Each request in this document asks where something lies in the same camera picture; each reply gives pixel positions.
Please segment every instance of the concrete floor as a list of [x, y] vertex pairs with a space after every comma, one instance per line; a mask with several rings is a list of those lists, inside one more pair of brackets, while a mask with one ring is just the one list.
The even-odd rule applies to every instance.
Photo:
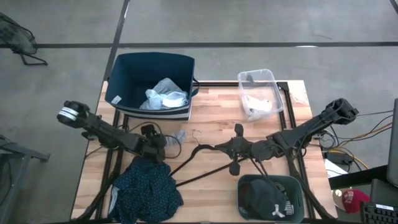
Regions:
[[[123, 0], [3, 0], [0, 12], [29, 28], [41, 44], [112, 43]], [[398, 15], [388, 0], [136, 0], [120, 42], [398, 41]], [[196, 59], [199, 80], [234, 80], [268, 68], [279, 80], [305, 80], [312, 111], [344, 97], [360, 113], [391, 110], [398, 97], [397, 47], [119, 49], [174, 52]], [[65, 100], [96, 108], [110, 49], [39, 49], [48, 67], [26, 67], [0, 49], [0, 133], [41, 152], [33, 161], [12, 223], [69, 219], [87, 142], [56, 120]], [[336, 126], [341, 137], [363, 133], [385, 115]], [[388, 158], [387, 131], [347, 145], [370, 167]], [[345, 220], [352, 220], [341, 214]]]

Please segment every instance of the wooden table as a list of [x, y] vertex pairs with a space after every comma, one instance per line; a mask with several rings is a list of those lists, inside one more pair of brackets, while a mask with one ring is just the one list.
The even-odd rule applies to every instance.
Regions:
[[[296, 122], [297, 125], [300, 125], [312, 117], [305, 85], [302, 80], [288, 81], [288, 84]], [[99, 99], [97, 114], [102, 114], [106, 122], [112, 123], [114, 108], [104, 101], [106, 88], [107, 83], [105, 82]], [[290, 127], [287, 112], [285, 112], [285, 117], [287, 126]], [[143, 121], [130, 119], [129, 126], [133, 127]], [[280, 131], [278, 114], [270, 115], [267, 119], [259, 121], [247, 121], [236, 87], [201, 88], [199, 94], [193, 98], [192, 113], [188, 122], [155, 122], [160, 125], [165, 134], [171, 134], [179, 129], [184, 129], [187, 132], [181, 155], [176, 159], [165, 160], [172, 170], [189, 158], [192, 149], [198, 145], [198, 142], [215, 145], [226, 142], [235, 136], [234, 125], [236, 123], [243, 125], [244, 137], [249, 141], [265, 139], [267, 135]], [[95, 150], [98, 146], [98, 142], [90, 142], [87, 153]], [[175, 154], [177, 150], [178, 147], [168, 147], [166, 149], [169, 156]], [[86, 159], [73, 206], [72, 218], [82, 214], [98, 193], [105, 158], [106, 150], [102, 149]], [[132, 154], [124, 153], [122, 172], [131, 163], [132, 158]], [[182, 182], [226, 165], [229, 162], [231, 162], [230, 158], [222, 152], [202, 150], [195, 156], [194, 160], [178, 171], [173, 178], [177, 183]], [[326, 210], [337, 217], [320, 149], [309, 146], [304, 162], [311, 191]], [[263, 164], [270, 175], [289, 174], [287, 161], [284, 157], [273, 158], [269, 161], [264, 161]], [[257, 173], [258, 171], [251, 164], [251, 161], [243, 161], [241, 163], [240, 176]], [[236, 189], [240, 176], [232, 176], [229, 174], [228, 169], [225, 169], [179, 187], [178, 190], [182, 194], [184, 205], [177, 210], [174, 217], [168, 222], [245, 222], [239, 216], [236, 208]], [[108, 191], [108, 196], [105, 198], [103, 217], [106, 217], [108, 212], [109, 193], [110, 191]]]

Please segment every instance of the black cap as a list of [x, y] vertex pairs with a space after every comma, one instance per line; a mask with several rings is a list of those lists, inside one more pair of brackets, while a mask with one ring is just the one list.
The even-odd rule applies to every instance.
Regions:
[[275, 220], [284, 216], [287, 196], [269, 179], [243, 183], [238, 189], [238, 207], [245, 218]]

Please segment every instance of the black monitor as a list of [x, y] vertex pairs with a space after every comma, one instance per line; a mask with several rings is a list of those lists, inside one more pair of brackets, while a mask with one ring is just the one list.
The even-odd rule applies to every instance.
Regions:
[[390, 139], [390, 153], [387, 166], [387, 180], [398, 187], [398, 98], [394, 103], [392, 129]]

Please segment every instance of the storage bin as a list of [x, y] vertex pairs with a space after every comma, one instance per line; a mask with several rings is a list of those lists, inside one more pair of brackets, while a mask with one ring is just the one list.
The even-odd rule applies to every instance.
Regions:
[[268, 69], [238, 74], [239, 94], [248, 120], [264, 118], [284, 109], [279, 88]]
[[[142, 119], [166, 119], [187, 121], [190, 116], [195, 59], [179, 54], [143, 52], [121, 54], [116, 58], [105, 101], [127, 116]], [[164, 78], [171, 79], [181, 90], [188, 93], [184, 106], [164, 110], [141, 110], [147, 100], [146, 90], [153, 89]]]
[[[256, 179], [262, 179], [262, 175], [247, 174], [243, 175], [238, 180], [238, 188], [245, 182], [250, 182]], [[304, 219], [304, 200], [301, 185], [294, 177], [285, 175], [270, 175], [269, 179], [273, 182], [282, 184], [286, 190], [286, 195], [290, 200], [290, 204], [293, 205], [293, 215], [286, 215], [284, 218], [278, 218], [277, 220], [265, 220], [272, 221], [275, 223], [300, 223]], [[246, 220], [256, 220], [253, 217], [249, 217], [247, 214], [238, 209], [239, 214]]]

